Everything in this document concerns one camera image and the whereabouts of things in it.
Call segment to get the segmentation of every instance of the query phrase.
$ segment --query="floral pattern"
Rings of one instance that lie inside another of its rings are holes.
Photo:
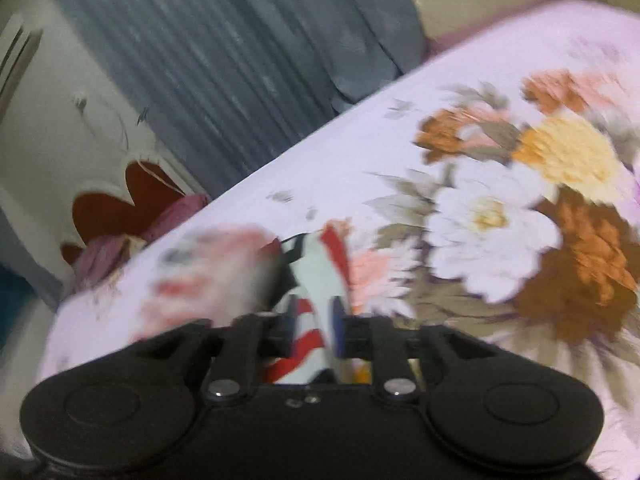
[[[523,99],[542,113],[531,124],[492,85],[450,90],[454,106],[415,137],[422,170],[379,175],[397,193],[367,205],[392,223],[353,297],[385,297],[390,278],[374,269],[407,251],[394,307],[381,312],[400,326],[448,324],[592,386],[603,377],[640,444],[630,384],[640,376],[640,124],[619,78],[524,78]]]

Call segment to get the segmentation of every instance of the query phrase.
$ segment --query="floral tablecloth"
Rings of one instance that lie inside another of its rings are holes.
[[[640,476],[640,20],[565,0],[385,88],[60,309],[40,378],[124,346],[185,233],[333,219],[357,313],[445,323],[591,386],[590,459]]]

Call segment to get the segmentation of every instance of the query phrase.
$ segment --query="gray fabric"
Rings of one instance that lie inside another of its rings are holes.
[[[417,66],[411,0],[58,0],[162,142],[217,196]]]
[[[58,306],[62,294],[62,283],[31,257],[2,210],[0,210],[0,265],[27,280],[46,304],[51,307]]]

